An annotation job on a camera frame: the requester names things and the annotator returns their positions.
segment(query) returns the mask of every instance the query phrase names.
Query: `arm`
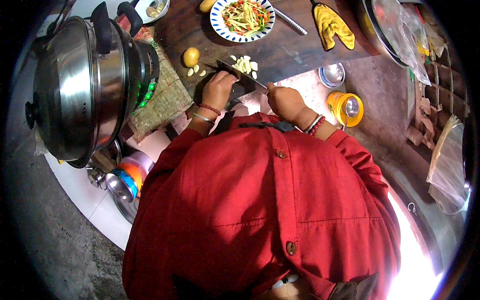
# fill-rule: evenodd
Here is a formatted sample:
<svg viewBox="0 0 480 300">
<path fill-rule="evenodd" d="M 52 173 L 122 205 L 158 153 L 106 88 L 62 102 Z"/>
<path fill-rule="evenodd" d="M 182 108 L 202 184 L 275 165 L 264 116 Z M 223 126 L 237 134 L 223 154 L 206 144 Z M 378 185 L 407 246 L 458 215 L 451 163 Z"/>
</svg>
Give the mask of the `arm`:
<svg viewBox="0 0 480 300">
<path fill-rule="evenodd" d="M 232 85 L 237 81 L 238 79 L 235 76 L 225 71 L 215 74 L 204 88 L 202 104 L 222 110 L 228 101 Z M 197 109 L 197 114 L 212 121 L 217 118 L 215 112 L 203 107 Z M 170 174 L 178 167 L 193 144 L 207 137 L 211 129 L 212 125 L 209 122 L 201 118 L 193 117 L 187 129 L 162 151 L 155 166 L 145 179 L 142 188 L 143 191 L 146 192 L 153 182 L 155 182 L 157 186 L 163 185 L 170 177 Z"/>
<path fill-rule="evenodd" d="M 307 129 L 318 114 L 308 108 L 300 93 L 289 87 L 276 87 L 267 84 L 268 103 L 276 115 L 291 122 L 302 131 Z M 315 137 L 331 143 L 345 157 L 360 176 L 367 189 L 373 194 L 386 196 L 386 185 L 382 182 L 380 168 L 373 163 L 372 155 L 355 140 L 331 123 L 325 121 L 315 133 Z"/>
</svg>

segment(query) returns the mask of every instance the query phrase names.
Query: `cleaver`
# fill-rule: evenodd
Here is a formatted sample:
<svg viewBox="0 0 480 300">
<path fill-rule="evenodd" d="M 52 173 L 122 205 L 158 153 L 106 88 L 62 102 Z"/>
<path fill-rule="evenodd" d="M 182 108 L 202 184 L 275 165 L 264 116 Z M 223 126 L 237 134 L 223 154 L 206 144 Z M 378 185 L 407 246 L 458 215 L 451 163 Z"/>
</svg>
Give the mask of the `cleaver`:
<svg viewBox="0 0 480 300">
<path fill-rule="evenodd" d="M 229 64 L 221 60 L 216 60 L 216 63 L 218 65 L 219 70 L 227 71 L 228 73 L 240 79 L 239 83 L 241 83 L 245 87 L 245 90 L 251 91 L 251 92 L 256 90 L 261 93 L 265 93 L 265 94 L 268 93 L 268 89 L 265 85 L 253 79 L 248 74 L 240 72 L 240 70 L 235 69 L 234 67 L 230 66 Z"/>
</svg>

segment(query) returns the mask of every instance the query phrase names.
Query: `pot handle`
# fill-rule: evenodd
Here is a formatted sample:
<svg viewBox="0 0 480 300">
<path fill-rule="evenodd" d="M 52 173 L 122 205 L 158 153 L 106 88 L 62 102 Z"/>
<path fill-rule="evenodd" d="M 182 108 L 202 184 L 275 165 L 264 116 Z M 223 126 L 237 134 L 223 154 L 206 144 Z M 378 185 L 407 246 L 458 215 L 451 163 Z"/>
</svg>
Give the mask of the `pot handle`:
<svg viewBox="0 0 480 300">
<path fill-rule="evenodd" d="M 133 8 L 133 6 L 128 2 L 122 2 L 119 4 L 117 8 L 117 16 L 120 16 L 122 13 L 124 13 L 125 16 L 127 16 L 127 19 L 131 25 L 130 35 L 134 37 L 138 33 L 140 28 L 142 28 L 142 25 L 144 24 L 144 22 L 142 21 L 142 18 L 137 13 L 135 8 Z"/>
<path fill-rule="evenodd" d="M 27 124 L 30 129 L 33 129 L 35 125 L 35 118 L 38 112 L 36 103 L 33 104 L 30 102 L 25 103 L 25 117 L 27 119 Z"/>
<path fill-rule="evenodd" d="M 97 53 L 109 54 L 112 45 L 112 30 L 105 1 L 95 7 L 90 20 L 93 22 L 93 28 L 95 29 Z"/>
</svg>

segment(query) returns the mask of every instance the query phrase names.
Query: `brown button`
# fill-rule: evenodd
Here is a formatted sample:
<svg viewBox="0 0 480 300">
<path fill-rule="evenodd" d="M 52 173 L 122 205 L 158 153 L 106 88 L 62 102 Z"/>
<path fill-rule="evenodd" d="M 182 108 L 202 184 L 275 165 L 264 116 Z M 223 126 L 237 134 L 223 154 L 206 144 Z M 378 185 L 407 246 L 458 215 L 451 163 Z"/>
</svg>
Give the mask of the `brown button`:
<svg viewBox="0 0 480 300">
<path fill-rule="evenodd" d="M 276 156 L 279 157 L 279 158 L 285 158 L 285 157 L 287 157 L 287 155 L 285 154 L 285 152 L 280 151 L 280 150 L 277 150 L 277 151 L 276 151 Z"/>
<path fill-rule="evenodd" d="M 294 255 L 297 252 L 297 245 L 295 245 L 294 242 L 288 241 L 286 249 L 289 255 Z"/>
</svg>

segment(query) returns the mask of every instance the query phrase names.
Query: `silver bangle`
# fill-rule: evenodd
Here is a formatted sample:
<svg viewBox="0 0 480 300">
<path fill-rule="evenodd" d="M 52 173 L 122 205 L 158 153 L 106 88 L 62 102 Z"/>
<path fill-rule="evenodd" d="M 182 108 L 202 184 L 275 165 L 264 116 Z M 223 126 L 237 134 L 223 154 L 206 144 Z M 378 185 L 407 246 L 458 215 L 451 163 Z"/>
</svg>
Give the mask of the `silver bangle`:
<svg viewBox="0 0 480 300">
<path fill-rule="evenodd" d="M 308 134 L 308 132 L 315 126 L 315 124 L 323 117 L 323 115 L 318 115 L 318 117 L 313 120 L 313 123 L 304 131 L 304 133 Z"/>
<path fill-rule="evenodd" d="M 207 119 L 207 118 L 205 118 L 204 116 L 201 116 L 201 115 L 197 114 L 196 112 L 194 112 L 193 115 L 196 116 L 196 117 L 199 117 L 199 118 L 201 118 L 201 119 L 203 119 L 203 120 L 205 120 L 205 121 L 207 121 L 207 122 L 209 122 L 212 126 L 215 126 L 215 122 L 213 122 L 212 120 Z"/>
</svg>

